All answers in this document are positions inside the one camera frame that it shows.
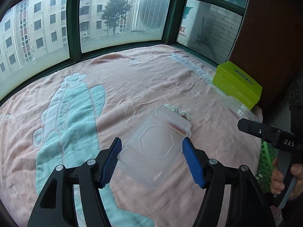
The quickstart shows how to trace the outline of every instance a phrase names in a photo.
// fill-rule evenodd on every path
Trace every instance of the bed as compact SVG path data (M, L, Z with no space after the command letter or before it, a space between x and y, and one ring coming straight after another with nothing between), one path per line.
M151 111L178 106L191 117L191 140L225 166L256 172L260 139L239 132L212 85L214 70L183 51L158 45L103 55L39 79L0 107L0 199L20 227L48 176L95 158L115 137L131 138ZM262 120L262 112L255 114ZM225 226L229 186L218 226ZM115 227L192 226L204 190L194 183L180 156L155 190L116 168L100 194ZM75 186L79 226L85 226Z

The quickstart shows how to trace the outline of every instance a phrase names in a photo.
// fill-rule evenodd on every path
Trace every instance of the person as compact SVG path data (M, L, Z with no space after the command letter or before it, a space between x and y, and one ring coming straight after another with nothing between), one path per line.
M282 183L283 174L277 169L277 159L273 161L273 166L274 170L272 172L270 189L272 194L279 195L285 187L284 183ZM293 164L291 173L298 180L290 194L289 200L282 209L283 221L280 227L303 227L303 165Z

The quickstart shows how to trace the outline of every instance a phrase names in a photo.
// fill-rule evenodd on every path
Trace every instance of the green box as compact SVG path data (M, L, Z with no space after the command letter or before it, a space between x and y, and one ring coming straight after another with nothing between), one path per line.
M217 67L212 83L250 110L260 100L262 86L231 61Z

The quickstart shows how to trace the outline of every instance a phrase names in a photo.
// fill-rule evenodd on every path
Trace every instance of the human hand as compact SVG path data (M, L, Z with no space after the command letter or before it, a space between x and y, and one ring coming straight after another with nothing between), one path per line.
M277 158L272 163L274 170L272 172L272 183L270 184L270 190L274 195L280 195L285 185L282 183L283 174L278 171L278 160ZM298 178L297 183L290 194L289 199L297 198L303 192L303 165L293 164L290 170L293 176Z

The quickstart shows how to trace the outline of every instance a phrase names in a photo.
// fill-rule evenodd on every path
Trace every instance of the translucent plastic container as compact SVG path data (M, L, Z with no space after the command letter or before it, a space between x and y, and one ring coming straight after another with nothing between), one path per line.
M117 167L146 188L157 188L182 153L190 128L189 121L160 106L122 148Z
M223 105L239 120L247 119L260 122L259 119L242 102L233 96L222 98Z

